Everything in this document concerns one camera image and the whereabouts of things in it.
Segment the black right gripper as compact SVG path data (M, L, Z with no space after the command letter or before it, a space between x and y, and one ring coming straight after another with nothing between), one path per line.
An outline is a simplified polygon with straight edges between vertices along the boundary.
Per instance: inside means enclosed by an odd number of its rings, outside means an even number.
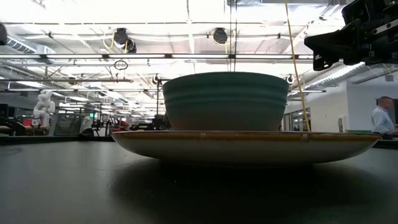
M397 63L397 1L363 0L366 19L355 19L342 29L306 37L313 50L313 69L322 71L342 60L344 64ZM361 58L361 25L363 29Z

